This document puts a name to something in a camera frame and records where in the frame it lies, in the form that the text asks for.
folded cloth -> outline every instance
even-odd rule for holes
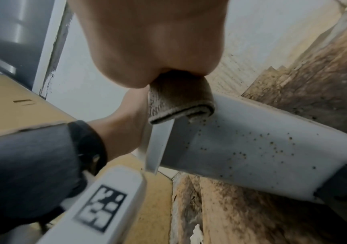
[[[148,121],[152,125],[182,116],[194,122],[208,118],[215,111],[206,78],[183,71],[171,71],[156,78],[149,86],[148,100]]]

white paint chip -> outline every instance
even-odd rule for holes
[[[191,244],[203,244],[204,236],[203,232],[200,230],[200,225],[197,224],[193,229],[193,235],[189,238],[191,240]]]

qr code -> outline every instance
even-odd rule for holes
[[[125,193],[101,185],[74,219],[104,233],[125,198]]]

hand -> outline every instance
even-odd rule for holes
[[[223,52],[228,0],[68,0],[97,68],[131,88],[170,70],[209,74]]]
[[[142,132],[148,121],[148,90],[148,86],[130,89],[112,115],[88,122],[104,142],[108,161],[140,146]]]

person's fist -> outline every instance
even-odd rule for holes
[[[142,88],[170,70],[209,74],[223,52],[228,0],[69,0],[97,68]]]

